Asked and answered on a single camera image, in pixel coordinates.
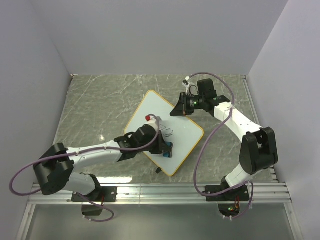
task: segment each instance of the yellow border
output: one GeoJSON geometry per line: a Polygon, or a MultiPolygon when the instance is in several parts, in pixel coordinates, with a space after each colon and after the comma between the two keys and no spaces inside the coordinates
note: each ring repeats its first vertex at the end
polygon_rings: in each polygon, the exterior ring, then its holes
{"type": "MultiPolygon", "coordinates": [[[[140,108],[140,105],[142,104],[142,102],[145,100],[145,98],[147,97],[148,93],[153,92],[155,94],[157,94],[160,98],[162,98],[163,100],[165,100],[168,104],[170,104],[172,107],[173,106],[170,102],[168,102],[165,98],[163,98],[159,93],[157,93],[154,90],[149,90],[146,95],[144,96],[144,98],[142,99],[142,101],[140,102],[139,106],[136,108],[134,114],[132,115],[132,117],[130,118],[130,121],[128,122],[128,124],[125,126],[124,128],[124,133],[126,133],[126,129],[128,127],[128,125],[131,123],[132,119],[134,118],[134,116],[136,115],[138,109],[140,108]]],[[[195,143],[195,145],[193,146],[193,148],[188,152],[187,156],[185,157],[185,159],[183,159],[183,161],[180,163],[180,165],[176,168],[176,170],[174,171],[174,173],[172,175],[168,174],[167,172],[165,172],[163,169],[161,169],[167,176],[172,177],[173,175],[175,175],[175,173],[178,171],[178,169],[181,167],[181,165],[185,162],[185,160],[187,159],[187,157],[189,156],[189,154],[193,151],[193,149],[197,146],[197,144],[199,143],[199,141],[203,138],[205,131],[202,127],[200,127],[198,124],[196,124],[193,120],[191,120],[189,117],[186,117],[187,119],[189,119],[191,122],[193,122],[198,128],[200,128],[202,130],[202,136],[199,138],[199,140],[195,143]]],[[[154,162],[147,154],[145,154],[147,156],[148,159],[150,159],[155,165],[157,165],[156,162],[154,162]]]]}

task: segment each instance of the gray wall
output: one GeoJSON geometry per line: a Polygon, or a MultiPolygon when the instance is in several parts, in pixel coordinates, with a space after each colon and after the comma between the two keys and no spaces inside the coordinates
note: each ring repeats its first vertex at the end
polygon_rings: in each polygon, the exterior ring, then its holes
{"type": "Polygon", "coordinates": [[[31,0],[72,74],[248,74],[288,0],[31,0]]]}
{"type": "Polygon", "coordinates": [[[276,172],[306,240],[320,239],[320,1],[290,0],[249,74],[261,122],[274,128],[276,172]]]}
{"type": "MultiPolygon", "coordinates": [[[[9,192],[10,178],[52,144],[70,76],[28,0],[0,1],[0,234],[14,239],[27,197],[9,192]]],[[[31,189],[34,174],[17,179],[31,189]]]]}

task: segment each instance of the marbled table surface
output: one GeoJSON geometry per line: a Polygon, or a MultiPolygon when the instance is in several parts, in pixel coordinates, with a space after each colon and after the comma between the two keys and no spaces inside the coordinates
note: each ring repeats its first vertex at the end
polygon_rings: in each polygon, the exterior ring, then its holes
{"type": "MultiPolygon", "coordinates": [[[[173,105],[179,93],[185,91],[182,80],[186,75],[78,75],[74,76],[55,143],[66,147],[87,147],[102,144],[122,136],[124,128],[148,90],[155,90],[173,105]]],[[[240,75],[221,76],[235,94],[235,107],[252,121],[254,115],[240,75]]],[[[192,82],[211,78],[195,76],[192,82]]],[[[228,90],[213,79],[218,95],[231,99],[228,90]]],[[[190,116],[204,129],[204,136],[174,176],[156,173],[157,166],[143,153],[117,163],[97,164],[82,169],[106,178],[110,183],[190,183],[200,149],[211,131],[219,124],[203,110],[190,116]]],[[[239,163],[241,143],[226,127],[222,127],[207,146],[197,172],[198,182],[220,182],[239,163]]],[[[255,176],[256,182],[272,180],[269,170],[255,176]]]]}

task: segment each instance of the rounded square board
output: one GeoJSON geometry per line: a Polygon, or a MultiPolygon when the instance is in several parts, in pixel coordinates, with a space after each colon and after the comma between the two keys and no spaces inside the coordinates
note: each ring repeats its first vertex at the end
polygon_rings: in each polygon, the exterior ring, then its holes
{"type": "Polygon", "coordinates": [[[204,130],[188,117],[170,116],[174,106],[153,90],[149,90],[135,110],[124,133],[135,132],[147,121],[148,114],[161,118],[160,130],[166,142],[172,142],[172,157],[143,152],[168,176],[173,176],[201,138],[204,130]]]}

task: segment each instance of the black mounting plate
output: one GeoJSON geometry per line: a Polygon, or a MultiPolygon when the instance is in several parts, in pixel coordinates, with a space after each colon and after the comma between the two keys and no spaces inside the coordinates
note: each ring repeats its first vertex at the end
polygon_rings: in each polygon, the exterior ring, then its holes
{"type": "MultiPolygon", "coordinates": [[[[102,186],[99,196],[92,200],[93,202],[114,203],[117,199],[117,187],[116,186],[102,186]]],[[[78,194],[73,194],[71,202],[83,203],[86,200],[82,199],[78,194]]]]}
{"type": "MultiPolygon", "coordinates": [[[[206,193],[218,193],[221,192],[222,187],[220,185],[208,185],[204,187],[206,193]]],[[[239,201],[249,201],[250,196],[248,188],[246,185],[243,185],[239,188],[227,191],[226,193],[220,194],[218,196],[206,196],[205,199],[207,202],[230,202],[235,201],[236,197],[239,197],[239,201]]]]}

